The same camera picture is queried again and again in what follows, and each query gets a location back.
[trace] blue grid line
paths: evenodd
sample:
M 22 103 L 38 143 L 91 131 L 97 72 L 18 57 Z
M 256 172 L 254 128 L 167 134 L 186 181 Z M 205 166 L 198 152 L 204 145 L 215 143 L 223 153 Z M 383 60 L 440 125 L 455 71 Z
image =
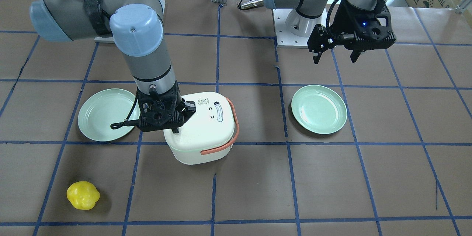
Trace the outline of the blue grid line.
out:
M 0 79 L 0 82 L 14 82 L 16 79 L 5 78 Z M 18 82 L 41 82 L 41 83 L 82 83 L 82 80 L 60 80 L 60 79 L 18 79 Z M 88 80 L 86 83 L 116 83 L 116 84 L 134 84 L 134 81 L 119 81 L 119 80 Z M 179 85 L 209 85 L 215 86 L 216 82 L 178 82 Z M 218 85 L 224 86 L 278 86 L 278 83 L 221 83 Z M 282 83 L 282 87 L 304 87 L 312 84 L 293 84 L 293 83 Z M 340 88 L 340 85 L 336 84 L 319 84 L 325 87 Z M 382 85 L 343 85 L 345 88 L 375 88 L 375 89 L 398 89 L 399 86 L 382 86 Z M 413 86 L 402 86 L 404 89 L 411 90 L 472 90 L 469 87 L 413 87 Z
M 221 8 L 223 8 L 222 4 L 218 5 L 218 31 L 217 31 L 217 39 L 216 39 L 216 86 L 215 91 L 216 93 L 219 92 L 219 49 L 220 49 L 220 30 L 221 30 Z
M 125 220 L 123 223 L 123 230 L 121 231 L 121 235 L 126 235 L 126 228 L 128 225 L 129 219 L 129 212 L 131 211 L 131 201 L 133 200 L 133 193 L 135 192 L 135 182 L 136 182 L 136 174 L 138 172 L 138 163 L 139 163 L 139 155 L 141 151 L 141 141 L 143 140 L 143 131 L 139 132 L 139 139 L 138 139 L 138 146 L 136 148 L 136 161 L 135 166 L 133 167 L 133 177 L 131 178 L 131 185 L 129 188 L 128 194 L 128 203 L 126 204 L 126 212 L 125 212 Z
M 42 141 L 42 140 L 0 140 L 0 144 L 38 144 L 38 145 L 56 145 L 64 141 Z M 309 145 L 309 146 L 353 146 L 355 142 L 235 142 L 234 145 L 246 146 L 281 146 L 289 143 L 291 146 Z M 472 143 L 451 143 L 451 142 L 357 142 L 360 146 L 472 146 Z M 95 141 L 66 141 L 66 145 L 137 145 L 138 142 L 95 142 Z M 142 145 L 167 146 L 166 142 L 146 142 Z
M 213 221 L 128 221 L 128 226 L 145 225 L 211 225 Z
M 472 216 L 453 216 L 454 219 L 471 220 Z M 439 221 L 451 220 L 450 216 L 385 216 L 379 221 Z M 373 222 L 375 218 L 333 218 L 333 219 L 300 219 L 300 223 L 327 223 L 327 222 Z M 128 221 L 128 226 L 146 225 L 212 225 L 212 224 L 272 224 L 296 223 L 295 219 L 235 219 L 227 221 Z M 34 226 L 35 222 L 0 222 L 0 226 Z M 123 226 L 123 221 L 104 222 L 41 222 L 40 226 Z
M 251 221 L 245 220 L 229 220 L 217 221 L 215 224 L 270 224 L 270 223 L 295 223 L 295 219 L 253 219 Z
M 462 101 L 462 103 L 463 103 L 465 109 L 467 110 L 467 113 L 469 113 L 469 117 L 472 118 L 472 113 L 471 113 L 471 111 L 469 110 L 469 108 L 467 107 L 467 104 L 465 103 L 465 100 L 464 100 L 464 98 L 462 97 L 460 91 L 457 89 L 457 86 L 455 85 L 455 82 L 454 82 L 454 80 L 452 79 L 452 75 L 451 75 L 451 73 L 449 72 L 449 70 L 447 69 L 447 66 L 445 65 L 444 60 L 442 59 L 441 54 L 440 54 L 440 52 L 438 51 L 438 48 L 436 47 L 436 45 L 435 45 L 433 39 L 431 38 L 430 33 L 429 33 L 428 30 L 426 29 L 426 26 L 425 26 L 425 24 L 423 23 L 423 21 L 421 20 L 421 18 L 420 18 L 420 16 L 419 16 L 418 12 L 416 11 L 416 9 L 413 8 L 413 11 L 415 12 L 416 17 L 418 17 L 418 20 L 420 21 L 421 26 L 423 27 L 424 31 L 426 32 L 426 35 L 427 35 L 428 38 L 430 39 L 431 44 L 433 45 L 433 48 L 434 48 L 434 50 L 436 51 L 436 54 L 438 55 L 438 58 L 440 59 L 442 65 L 443 65 L 443 67 L 444 67 L 444 70 L 445 70 L 446 73 L 447 73 L 447 76 L 448 76 L 449 79 L 451 80 L 452 85 L 454 86 L 454 88 L 455 88 L 457 94 L 459 95 L 459 98 L 461 98 L 461 101 Z
M 274 38 L 274 50 L 275 50 L 275 61 L 278 63 L 278 52 L 277 52 L 277 39 Z M 282 76 L 280 74 L 280 68 L 275 66 L 277 69 L 277 78 L 278 78 L 278 89 L 280 93 L 280 105 L 282 108 L 282 120 L 284 122 L 284 132 L 285 138 L 288 138 L 288 129 L 287 129 L 287 116 L 285 114 L 285 102 L 284 102 L 284 92 L 282 88 Z M 294 200 L 294 212 L 295 212 L 295 223 L 297 229 L 297 236 L 302 236 L 302 228 L 300 226 L 300 215 L 298 213 L 298 200 L 296 196 L 296 187 L 295 187 L 295 174 L 293 168 L 293 161 L 292 161 L 292 151 L 290 149 L 290 144 L 288 141 L 285 141 L 287 145 L 287 156 L 288 156 L 288 166 L 290 169 L 290 182 L 292 184 L 292 195 Z
M 392 59 L 391 59 L 391 57 L 390 57 L 390 54 L 388 53 L 387 50 L 385 50 L 385 53 L 386 53 L 386 56 L 387 56 L 387 59 L 388 59 L 390 65 L 391 65 L 391 68 L 392 68 L 392 70 L 393 70 L 393 73 L 394 73 L 394 75 L 395 75 L 395 78 L 396 78 L 396 81 L 397 81 L 397 83 L 398 83 L 398 86 L 400 86 L 400 90 L 401 90 L 401 92 L 402 92 L 403 99 L 405 100 L 406 107 L 408 108 L 408 112 L 410 113 L 411 119 L 412 119 L 412 121 L 413 121 L 413 124 L 414 124 L 414 126 L 415 126 L 416 132 L 417 132 L 417 134 L 418 134 L 418 137 L 420 138 L 420 142 L 422 143 L 424 153 L 426 154 L 426 159 L 428 159 L 428 163 L 430 164 L 432 173 L 433 173 L 433 175 L 434 175 L 434 179 L 436 180 L 436 184 L 437 184 L 436 186 L 437 186 L 437 188 L 440 189 L 442 198 L 443 198 L 443 200 L 444 200 L 444 203 L 445 203 L 445 206 L 446 206 L 446 208 L 447 208 L 447 211 L 449 212 L 449 215 L 450 215 L 450 217 L 451 217 L 451 219 L 452 219 L 452 223 L 453 223 L 453 225 L 454 225 L 454 228 L 455 228 L 455 231 L 456 231 L 456 233 L 457 233 L 457 236 L 461 236 L 461 233 L 459 232 L 459 229 L 458 229 L 458 227 L 457 227 L 457 224 L 456 224 L 456 222 L 455 222 L 455 220 L 454 220 L 454 217 L 453 217 L 451 208 L 450 208 L 450 206 L 449 206 L 449 203 L 447 202 L 447 199 L 446 199 L 446 197 L 445 197 L 444 191 L 443 191 L 443 189 L 442 189 L 441 182 L 439 181 L 438 175 L 436 174 L 436 171 L 435 171 L 435 169 L 434 169 L 433 163 L 432 163 L 431 158 L 430 158 L 430 154 L 428 153 L 428 150 L 426 149 L 426 145 L 425 145 L 425 143 L 424 143 L 424 141 L 423 141 L 423 137 L 422 137 L 422 135 L 421 135 L 420 128 L 418 127 L 418 124 L 416 123 L 416 119 L 414 118 L 413 111 L 411 110 L 410 103 L 408 102 L 408 98 L 406 98 L 405 90 L 402 88 L 400 79 L 398 78 L 398 75 L 397 75 L 397 73 L 396 73 L 395 67 L 393 66 L 393 62 L 392 62 Z
M 302 227 L 300 226 L 300 214 L 298 212 L 298 199 L 296 196 L 296 186 L 295 186 L 295 174 L 294 174 L 294 165 L 292 160 L 292 150 L 290 144 L 287 142 L 287 154 L 288 154 L 288 166 L 290 167 L 290 181 L 292 183 L 292 194 L 294 198 L 294 209 L 295 209 L 295 223 L 298 236 L 302 236 Z
M 438 221 L 451 220 L 450 216 L 392 216 L 380 218 L 381 221 Z
M 29 33 L 29 34 L 38 34 L 36 31 L 0 31 L 0 33 Z
M 97 49 L 98 49 L 98 45 L 99 45 L 98 43 L 95 45 L 95 49 L 93 50 L 93 54 L 91 56 L 89 66 L 87 68 L 87 72 L 86 72 L 86 75 L 84 77 L 84 81 L 83 81 L 82 86 L 81 86 L 81 91 L 78 93 L 77 101 L 76 101 L 76 104 L 74 106 L 74 110 L 72 111 L 72 115 L 71 115 L 70 120 L 69 120 L 69 125 L 67 126 L 66 134 L 64 135 L 64 140 L 63 140 L 62 146 L 59 150 L 59 154 L 58 154 L 58 157 L 56 159 L 56 164 L 54 166 L 54 170 L 52 171 L 51 180 L 49 181 L 49 186 L 48 186 L 48 189 L 46 191 L 46 195 L 44 196 L 44 201 L 42 203 L 42 207 L 41 207 L 41 210 L 40 210 L 39 215 L 38 215 L 38 220 L 37 220 L 36 225 L 34 226 L 33 236 L 36 236 L 37 233 L 38 233 L 40 222 L 42 220 L 44 210 L 46 209 L 46 204 L 48 202 L 49 195 L 51 194 L 52 185 L 54 184 L 54 179 L 56 177 L 56 174 L 57 174 L 57 171 L 58 171 L 58 168 L 59 168 L 59 162 L 60 162 L 60 159 L 62 157 L 62 153 L 64 152 L 64 147 L 66 146 L 66 140 L 67 140 L 67 137 L 69 136 L 69 132 L 70 132 L 70 129 L 72 127 L 72 123 L 74 122 L 74 116 L 76 115 L 76 112 L 77 112 L 77 109 L 78 109 L 78 106 L 79 106 L 79 102 L 80 102 L 80 99 L 82 97 L 82 92 L 84 91 L 84 87 L 86 85 L 87 77 L 90 73 L 90 69 L 91 69 L 91 66 L 93 64 L 93 60 L 95 59 Z
M 123 226 L 123 222 L 41 222 L 40 226 Z
M 30 50 L 30 53 L 28 54 L 28 57 L 27 57 L 27 59 L 25 60 L 25 63 L 23 64 L 23 66 L 22 66 L 21 69 L 20 69 L 20 73 L 18 74 L 18 77 L 17 77 L 15 83 L 13 84 L 13 86 L 12 86 L 11 89 L 10 89 L 10 93 L 8 93 L 8 96 L 7 96 L 7 98 L 5 99 L 5 102 L 3 103 L 3 106 L 2 106 L 2 108 L 1 108 L 1 110 L 0 110 L 0 117 L 1 117 L 1 115 L 3 114 L 3 112 L 5 111 L 5 108 L 7 107 L 7 104 L 8 104 L 8 102 L 10 101 L 11 95 L 13 95 L 13 91 L 15 90 L 15 87 L 17 86 L 18 80 L 20 79 L 20 76 L 21 76 L 21 74 L 23 73 L 23 70 L 25 69 L 26 64 L 27 64 L 28 61 L 31 59 L 31 55 L 32 55 L 32 53 L 34 52 L 34 49 L 36 48 L 36 46 L 37 46 L 37 44 L 38 44 L 38 42 L 39 42 L 39 38 L 40 38 L 40 37 L 37 36 L 36 41 L 34 42 L 34 45 L 32 46 L 32 48 L 31 48 L 31 50 Z
M 216 210 L 216 174 L 213 176 L 213 181 L 211 182 L 212 192 L 211 192 L 211 229 L 210 236 L 215 235 L 215 210 Z
M 35 222 L 0 222 L 0 226 L 34 226 Z
M 369 192 L 369 197 L 371 199 L 371 204 L 372 204 L 372 210 L 374 212 L 374 217 L 375 217 L 375 223 L 377 225 L 377 230 L 379 231 L 379 236 L 383 236 L 382 234 L 382 228 L 381 228 L 381 224 L 380 224 L 380 221 L 379 221 L 379 215 L 377 214 L 377 208 L 375 206 L 375 201 L 374 201 L 374 195 L 372 193 L 372 189 L 371 189 L 371 184 L 370 184 L 370 181 L 369 181 L 369 177 L 367 176 L 367 170 L 365 169 L 365 165 L 364 165 L 364 159 L 362 158 L 362 153 L 361 153 L 361 148 L 359 147 L 359 142 L 357 142 L 357 137 L 356 137 L 356 133 L 355 133 L 355 130 L 354 130 L 354 123 L 352 121 L 352 117 L 351 117 L 351 112 L 349 111 L 349 105 L 347 103 L 347 97 L 346 97 L 346 93 L 344 91 L 344 85 L 343 85 L 343 81 L 341 79 L 341 73 L 339 71 L 339 66 L 337 64 L 337 60 L 336 60 L 336 55 L 334 54 L 334 51 L 331 50 L 331 54 L 333 56 L 333 60 L 334 60 L 334 66 L 336 68 L 336 73 L 337 73 L 337 78 L 339 79 L 339 85 L 341 86 L 341 92 L 343 94 L 343 98 L 344 98 L 344 103 L 346 104 L 346 109 L 347 109 L 347 117 L 349 119 L 349 124 L 351 125 L 351 131 L 352 131 L 352 134 L 353 134 L 353 137 L 354 137 L 354 143 L 355 143 L 355 146 L 356 146 L 356 150 L 357 150 L 357 155 L 359 156 L 359 161 L 361 163 L 361 167 L 362 167 L 362 172 L 364 174 L 364 179 L 365 179 L 365 183 L 367 185 L 367 191 Z
M 187 33 L 164 33 L 165 36 L 189 36 L 189 37 L 218 37 L 214 34 L 187 34 Z

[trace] velcro strap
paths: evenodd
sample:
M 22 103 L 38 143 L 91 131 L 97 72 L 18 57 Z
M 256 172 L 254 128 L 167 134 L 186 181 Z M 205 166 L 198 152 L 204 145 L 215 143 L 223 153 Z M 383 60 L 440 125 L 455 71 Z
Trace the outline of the velcro strap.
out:
M 103 0 L 85 0 L 84 9 L 87 12 L 87 16 L 93 29 L 98 36 L 102 38 L 111 37 L 111 32 L 105 26 L 105 21 L 103 20 L 103 15 L 101 13 L 101 2 Z

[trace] container lid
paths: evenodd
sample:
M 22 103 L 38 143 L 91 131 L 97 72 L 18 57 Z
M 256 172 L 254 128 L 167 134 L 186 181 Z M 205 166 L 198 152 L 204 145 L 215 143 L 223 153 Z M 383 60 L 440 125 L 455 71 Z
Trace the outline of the container lid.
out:
M 219 147 L 231 140 L 235 121 L 231 106 L 224 96 L 205 92 L 182 98 L 194 101 L 196 112 L 179 127 L 179 133 L 172 133 L 171 129 L 164 130 L 169 147 L 179 152 L 194 152 Z

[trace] metal mounting plate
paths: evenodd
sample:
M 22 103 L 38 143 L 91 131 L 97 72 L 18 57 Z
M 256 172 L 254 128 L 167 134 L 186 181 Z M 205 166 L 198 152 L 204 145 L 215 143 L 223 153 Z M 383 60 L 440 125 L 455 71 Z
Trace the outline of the metal mounting plate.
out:
M 275 26 L 275 33 L 277 36 L 277 47 L 281 48 L 308 48 L 306 44 L 308 42 L 308 37 L 300 37 L 292 32 L 287 28 L 285 25 L 285 20 L 287 20 L 288 14 L 290 14 L 292 9 L 288 8 L 279 8 L 273 9 L 274 15 L 274 26 Z M 317 18 L 321 25 L 325 25 L 327 12 L 326 9 L 323 10 L 323 14 L 321 17 Z

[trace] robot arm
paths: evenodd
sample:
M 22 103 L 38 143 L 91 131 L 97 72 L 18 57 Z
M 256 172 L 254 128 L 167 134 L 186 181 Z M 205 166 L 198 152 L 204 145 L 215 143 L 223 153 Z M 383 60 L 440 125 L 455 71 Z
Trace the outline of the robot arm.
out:
M 385 0 L 341 0 L 334 23 L 329 26 L 335 0 L 327 13 L 326 27 L 321 25 L 327 0 L 264 0 L 267 8 L 294 8 L 287 17 L 290 31 L 301 37 L 309 37 L 308 49 L 314 63 L 320 61 L 323 52 L 337 45 L 352 50 L 351 60 L 356 62 L 367 50 L 386 49 L 396 37 L 391 27 L 391 15 Z
M 39 0 L 30 6 L 32 24 L 49 41 L 72 41 L 113 33 L 137 84 L 138 120 L 112 128 L 142 131 L 177 128 L 195 112 L 179 92 L 167 52 L 161 0 Z

